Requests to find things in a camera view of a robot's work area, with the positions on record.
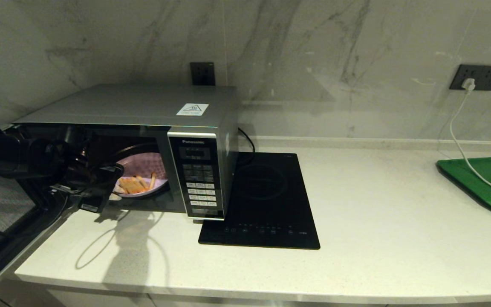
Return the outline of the purple round plate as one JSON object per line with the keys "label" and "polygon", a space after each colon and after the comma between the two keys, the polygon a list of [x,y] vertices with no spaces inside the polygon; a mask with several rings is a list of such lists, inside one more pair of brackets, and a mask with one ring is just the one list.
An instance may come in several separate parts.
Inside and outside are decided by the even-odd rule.
{"label": "purple round plate", "polygon": [[124,174],[121,177],[141,176],[148,185],[151,173],[156,172],[156,186],[154,190],[147,190],[139,194],[118,194],[115,192],[115,189],[113,189],[113,194],[119,198],[152,196],[156,192],[161,191],[169,182],[164,163],[162,162],[162,156],[157,152],[137,153],[120,159],[117,163],[124,167]]}

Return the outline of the glass microwave turntable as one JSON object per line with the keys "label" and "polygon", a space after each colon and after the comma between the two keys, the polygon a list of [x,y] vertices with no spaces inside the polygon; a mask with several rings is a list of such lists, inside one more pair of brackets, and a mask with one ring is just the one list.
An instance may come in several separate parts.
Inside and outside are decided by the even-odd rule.
{"label": "glass microwave turntable", "polygon": [[[125,157],[128,157],[128,156],[131,156],[131,155],[135,155],[135,154],[140,154],[140,153],[144,153],[144,152],[157,152],[159,153],[161,156],[162,154],[159,152],[158,150],[158,147],[156,146],[156,144],[150,144],[150,143],[147,143],[147,144],[140,144],[140,145],[134,145],[134,146],[131,146],[131,147],[128,147],[128,148],[125,148],[124,150],[121,150],[120,152],[117,152],[115,155],[114,155],[114,158],[117,161],[119,161],[120,159],[123,159]],[[167,192],[169,191],[169,188],[170,188],[170,185],[169,185],[169,182],[168,184],[159,192],[156,192],[154,195],[152,196],[146,196],[146,197],[140,197],[140,198],[137,198],[138,200],[142,200],[142,199],[145,199],[145,198],[148,198],[148,197],[156,197],[156,196],[160,196],[161,194],[163,194],[164,192]],[[119,200],[134,200],[135,198],[119,198],[117,197],[115,194],[111,194],[110,196],[110,200],[111,201],[119,201]]]}

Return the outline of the silver Panasonic microwave oven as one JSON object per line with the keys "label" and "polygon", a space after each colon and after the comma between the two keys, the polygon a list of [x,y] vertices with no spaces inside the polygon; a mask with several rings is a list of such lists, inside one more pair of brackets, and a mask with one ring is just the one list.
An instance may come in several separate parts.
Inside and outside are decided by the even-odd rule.
{"label": "silver Panasonic microwave oven", "polygon": [[[209,104],[202,116],[177,116],[186,103]],[[169,191],[119,200],[104,210],[182,212],[197,220],[223,220],[238,155],[237,89],[232,86],[97,85],[12,123],[25,137],[55,140],[74,125],[90,131],[88,161],[117,163],[114,155],[156,144]]]}

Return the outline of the white warning sticker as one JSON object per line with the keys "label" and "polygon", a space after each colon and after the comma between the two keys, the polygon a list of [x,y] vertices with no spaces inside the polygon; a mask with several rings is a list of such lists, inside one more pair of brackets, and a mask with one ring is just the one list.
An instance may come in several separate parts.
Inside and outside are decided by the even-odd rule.
{"label": "white warning sticker", "polygon": [[209,104],[186,103],[176,113],[177,116],[202,116],[209,107]]}

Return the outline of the black induction cooktop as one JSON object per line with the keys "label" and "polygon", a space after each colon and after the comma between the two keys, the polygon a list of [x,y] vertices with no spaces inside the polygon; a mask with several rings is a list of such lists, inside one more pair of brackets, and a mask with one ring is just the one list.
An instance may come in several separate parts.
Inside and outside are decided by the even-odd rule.
{"label": "black induction cooktop", "polygon": [[204,245],[320,249],[298,156],[240,152],[228,212],[205,221]]}

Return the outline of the small black wall socket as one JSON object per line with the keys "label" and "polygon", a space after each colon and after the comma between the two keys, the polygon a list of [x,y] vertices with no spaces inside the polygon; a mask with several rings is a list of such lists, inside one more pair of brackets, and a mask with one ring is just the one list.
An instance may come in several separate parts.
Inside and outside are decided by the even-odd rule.
{"label": "small black wall socket", "polygon": [[213,62],[190,62],[189,65],[194,86],[216,86]]}

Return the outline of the wide black wall socket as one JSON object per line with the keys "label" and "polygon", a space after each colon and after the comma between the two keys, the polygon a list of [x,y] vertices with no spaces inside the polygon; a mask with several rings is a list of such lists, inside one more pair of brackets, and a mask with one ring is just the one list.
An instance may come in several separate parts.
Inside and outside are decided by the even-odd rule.
{"label": "wide black wall socket", "polygon": [[464,82],[472,78],[475,91],[491,91],[491,65],[460,64],[450,83],[450,90],[466,90]]}

